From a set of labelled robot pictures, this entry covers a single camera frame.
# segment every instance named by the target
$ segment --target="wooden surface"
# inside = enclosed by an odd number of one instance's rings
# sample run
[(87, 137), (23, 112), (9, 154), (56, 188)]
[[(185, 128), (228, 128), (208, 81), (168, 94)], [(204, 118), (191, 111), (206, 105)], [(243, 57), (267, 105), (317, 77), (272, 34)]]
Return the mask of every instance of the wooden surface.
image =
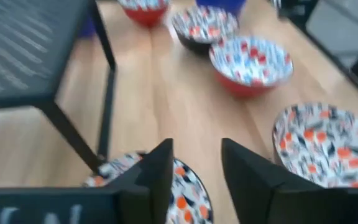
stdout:
[[(173, 11), (191, 5), (176, 1)], [(208, 60), (184, 49), (170, 25), (135, 25), (115, 2), (101, 10), (118, 62), (111, 157), (151, 150), (165, 138), (175, 155), (201, 177), (215, 223), (238, 223), (221, 169), (221, 138), (271, 158), (271, 130), (284, 107), (323, 101), (358, 114), (358, 91), (291, 24), (277, 21), (264, 0), (249, 0), (241, 34), (275, 41), (291, 54), (295, 74), (280, 88), (236, 100), (214, 79)], [(97, 39), (78, 41), (61, 88), (60, 105), (96, 147), (107, 62)], [(0, 111), (0, 187), (76, 186), (90, 173), (37, 110)]]

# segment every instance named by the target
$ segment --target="bowl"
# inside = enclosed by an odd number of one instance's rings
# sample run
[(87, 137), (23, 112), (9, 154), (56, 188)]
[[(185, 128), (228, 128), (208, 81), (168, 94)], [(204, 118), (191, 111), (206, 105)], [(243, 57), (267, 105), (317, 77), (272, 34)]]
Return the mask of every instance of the bowl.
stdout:
[(236, 17), (239, 17), (246, 0), (196, 0), (196, 3), (197, 6), (220, 7)]
[(208, 55), (212, 43), (233, 36), (239, 24), (232, 14), (213, 6), (193, 6), (172, 17), (179, 41), (199, 55)]
[(261, 95), (293, 75), (289, 54), (257, 37), (221, 40), (211, 46), (209, 57), (218, 81), (237, 97)]
[[(139, 162), (144, 156), (143, 152), (132, 152), (113, 159), (99, 168), (103, 172), (102, 175), (106, 177), (88, 177), (83, 186), (104, 187)], [(213, 224), (212, 203), (201, 179), (188, 165), (176, 158), (173, 160), (171, 190), (172, 196), (166, 223)]]
[(119, 0), (125, 14), (136, 23), (153, 27), (166, 13), (170, 0)]
[(272, 131), (275, 157), (322, 187), (358, 187), (358, 117), (324, 103), (285, 108)]

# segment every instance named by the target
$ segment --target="floral pattern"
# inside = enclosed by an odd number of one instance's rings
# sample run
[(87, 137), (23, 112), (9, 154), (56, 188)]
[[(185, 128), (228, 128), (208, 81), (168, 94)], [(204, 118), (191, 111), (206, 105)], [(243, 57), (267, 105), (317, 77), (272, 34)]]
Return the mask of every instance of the floral pattern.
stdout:
[(225, 77), (243, 85), (275, 85), (293, 73), (290, 56), (269, 40), (234, 37), (213, 44), (209, 57)]
[[(142, 156), (126, 154), (103, 164), (100, 176), (88, 177), (84, 187), (102, 187), (131, 168)], [(167, 224), (213, 223), (212, 205), (208, 193), (198, 176), (182, 161), (173, 161), (172, 196), (167, 212)]]
[(132, 10), (157, 10), (170, 4), (170, 0), (118, 0), (125, 9)]
[(273, 129), (283, 165), (322, 187), (358, 187), (358, 117), (322, 103), (285, 109)]
[(213, 6), (195, 6), (178, 12), (172, 24), (179, 34), (200, 43), (212, 43), (234, 35), (239, 28), (232, 14)]

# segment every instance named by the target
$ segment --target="wooden table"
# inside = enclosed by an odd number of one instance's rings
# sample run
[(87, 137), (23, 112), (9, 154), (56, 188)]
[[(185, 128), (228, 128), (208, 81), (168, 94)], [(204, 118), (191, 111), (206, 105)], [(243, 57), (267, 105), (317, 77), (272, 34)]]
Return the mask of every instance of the wooden table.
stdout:
[[(192, 4), (174, 1), (170, 14)], [(118, 64), (110, 156), (151, 150), (173, 138), (175, 156), (194, 169), (209, 192), (215, 223), (238, 223), (221, 168), (221, 138), (271, 158), (273, 121), (284, 107), (322, 101), (358, 114), (358, 91), (303, 34), (278, 21), (266, 1), (248, 0), (241, 34), (282, 45), (292, 56), (295, 74), (284, 86), (251, 100), (226, 93), (211, 63), (180, 45), (169, 15), (164, 25), (147, 30), (115, 2), (102, 2), (101, 10)], [(78, 42), (60, 95), (60, 105), (92, 148), (106, 66), (97, 39)], [(0, 186), (73, 186), (88, 174), (38, 111), (0, 112)]]

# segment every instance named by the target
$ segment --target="black metal rack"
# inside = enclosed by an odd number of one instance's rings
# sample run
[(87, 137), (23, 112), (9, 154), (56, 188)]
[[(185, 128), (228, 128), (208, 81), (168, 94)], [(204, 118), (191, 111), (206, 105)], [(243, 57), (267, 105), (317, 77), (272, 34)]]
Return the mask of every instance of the black metal rack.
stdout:
[[(313, 34), (311, 34), (306, 25), (319, 3), (319, 0), (269, 0), (273, 3), (280, 19), (289, 19), (317, 48), (322, 51), (334, 64), (345, 74), (345, 76), (358, 88), (358, 59), (352, 66), (346, 66), (340, 61), (340, 53), (331, 52), (324, 46)], [(340, 6), (334, 1), (321, 0), (330, 7), (334, 8), (342, 16), (346, 17), (352, 23), (358, 26), (358, 17), (349, 12), (346, 8)], [(347, 56), (358, 58), (358, 50), (355, 52), (345, 52)]]
[[(109, 63), (97, 155), (55, 102), (78, 31), (89, 13)], [(95, 0), (0, 0), (0, 109), (40, 109), (95, 173), (108, 156), (115, 72)]]

